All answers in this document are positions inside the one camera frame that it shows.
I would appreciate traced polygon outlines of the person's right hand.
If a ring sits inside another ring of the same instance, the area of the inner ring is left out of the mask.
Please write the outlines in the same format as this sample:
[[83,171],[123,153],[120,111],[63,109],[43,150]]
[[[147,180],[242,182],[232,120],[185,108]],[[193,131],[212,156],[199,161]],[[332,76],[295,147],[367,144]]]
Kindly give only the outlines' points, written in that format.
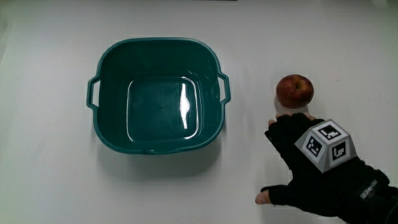
[[288,205],[348,223],[389,223],[397,211],[397,188],[388,177],[355,157],[321,173],[295,146],[321,119],[305,113],[278,114],[265,135],[279,152],[293,179],[288,185],[261,189],[257,204]]

